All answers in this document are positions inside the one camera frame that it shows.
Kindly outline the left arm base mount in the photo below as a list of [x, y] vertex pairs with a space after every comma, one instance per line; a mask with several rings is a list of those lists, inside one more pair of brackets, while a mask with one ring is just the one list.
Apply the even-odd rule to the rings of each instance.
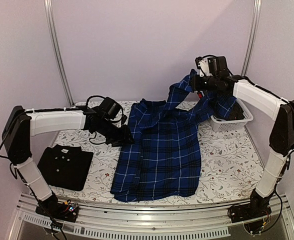
[[65, 200], [63, 202], [56, 199], [40, 201], [35, 212], [39, 215], [75, 223], [79, 214], [79, 204]]

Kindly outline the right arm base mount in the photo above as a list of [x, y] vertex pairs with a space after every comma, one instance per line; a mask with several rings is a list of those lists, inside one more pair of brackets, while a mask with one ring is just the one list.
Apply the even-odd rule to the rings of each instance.
[[233, 204], [227, 210], [227, 215], [232, 223], [249, 221], [244, 224], [244, 229], [251, 235], [261, 234], [271, 221], [271, 207], [269, 200], [253, 198], [247, 204]]

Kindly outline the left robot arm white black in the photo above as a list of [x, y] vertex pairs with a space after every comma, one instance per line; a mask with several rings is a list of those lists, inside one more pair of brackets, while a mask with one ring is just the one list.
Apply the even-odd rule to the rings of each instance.
[[53, 200], [54, 193], [33, 160], [31, 138], [37, 135], [66, 130], [83, 130], [105, 137], [105, 144], [121, 147], [134, 143], [131, 131], [125, 124], [123, 107], [109, 97], [95, 107], [86, 103], [74, 107], [49, 109], [24, 109], [15, 106], [1, 135], [0, 148], [4, 159], [10, 161], [14, 172], [27, 185], [34, 197], [42, 201], [42, 209], [50, 216], [61, 213], [61, 205]]

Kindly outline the blue plaid long sleeve shirt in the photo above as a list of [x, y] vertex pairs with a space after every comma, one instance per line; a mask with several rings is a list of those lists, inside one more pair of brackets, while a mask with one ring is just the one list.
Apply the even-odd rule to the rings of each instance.
[[128, 127], [134, 143], [120, 150], [111, 194], [117, 201], [154, 201], [195, 194], [201, 175], [200, 123], [212, 115], [228, 118], [234, 96], [208, 92], [189, 110], [179, 105], [192, 92], [191, 70], [169, 87], [167, 100], [142, 99], [131, 106]]

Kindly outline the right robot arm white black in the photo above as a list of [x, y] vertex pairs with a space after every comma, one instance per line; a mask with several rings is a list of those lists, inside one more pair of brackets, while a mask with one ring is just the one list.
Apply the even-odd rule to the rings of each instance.
[[248, 77], [232, 74], [224, 56], [205, 55], [195, 59], [200, 71], [192, 77], [194, 91], [216, 91], [233, 96], [266, 114], [273, 121], [269, 136], [270, 152], [261, 180], [252, 196], [270, 197], [290, 166], [294, 153], [294, 100], [287, 100], [252, 82]]

